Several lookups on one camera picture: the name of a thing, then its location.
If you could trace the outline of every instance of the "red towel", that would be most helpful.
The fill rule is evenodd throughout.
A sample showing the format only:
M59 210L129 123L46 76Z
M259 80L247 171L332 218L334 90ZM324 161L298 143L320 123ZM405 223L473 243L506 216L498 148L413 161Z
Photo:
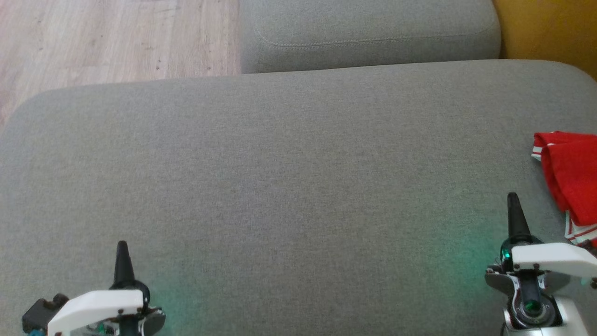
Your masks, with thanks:
M578 226L597 224L597 136L535 133L534 146L559 209Z

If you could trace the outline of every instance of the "cushion seam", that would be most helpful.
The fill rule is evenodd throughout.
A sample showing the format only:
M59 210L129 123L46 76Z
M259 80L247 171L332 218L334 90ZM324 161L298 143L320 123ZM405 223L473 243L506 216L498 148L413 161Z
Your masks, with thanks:
M261 32L257 29L257 25L253 26L253 32L255 35L259 37L259 39L264 42L270 48L278 48L278 49L289 49L289 50L296 50L296 49L317 49L317 48L332 48L332 47L344 47L348 45L361 45L361 44L376 44L376 43L388 43L388 42L401 42L401 41L412 41L414 39L428 39L428 38L452 38L452 37L461 37L461 36L476 36L488 32L489 30L493 29L496 26L497 19L496 16L493 17L493 21L491 24L476 33L472 34L454 34L454 35L429 35L429 36L417 36L417 37L394 37L394 38L366 38L366 39L347 39L343 41L328 41L328 42L316 42L316 43L307 43L307 44L283 44L283 43L275 43L266 39Z

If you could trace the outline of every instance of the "gray fabric cushion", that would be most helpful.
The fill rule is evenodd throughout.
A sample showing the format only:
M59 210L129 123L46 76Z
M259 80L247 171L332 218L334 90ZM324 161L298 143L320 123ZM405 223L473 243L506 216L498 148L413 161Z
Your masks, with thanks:
M579 70L508 60L41 94L0 138L0 326L110 286L125 239L163 335L496 334L506 193L564 241L533 133L596 109Z
M243 73L497 58L491 0L242 0Z

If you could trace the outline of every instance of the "robotic arm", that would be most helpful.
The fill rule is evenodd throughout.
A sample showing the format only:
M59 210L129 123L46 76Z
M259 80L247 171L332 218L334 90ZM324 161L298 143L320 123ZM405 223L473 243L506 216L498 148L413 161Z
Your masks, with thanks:
M589 336L574 302L552 294L570 276L597 277L597 258L583 248L532 236L515 193L508 194L508 233L500 262L485 274L488 285L508 296L502 336Z
M152 336L165 323L161 308L149 307L149 288L135 279L125 241L118 243L114 283L69 300L57 294L39 299L23 315L23 331L48 336Z

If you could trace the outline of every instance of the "yellow wall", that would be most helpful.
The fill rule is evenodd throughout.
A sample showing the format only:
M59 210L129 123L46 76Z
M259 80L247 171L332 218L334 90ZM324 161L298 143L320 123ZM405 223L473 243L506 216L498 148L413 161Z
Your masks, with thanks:
M501 56L574 65L597 80L597 0L494 0Z

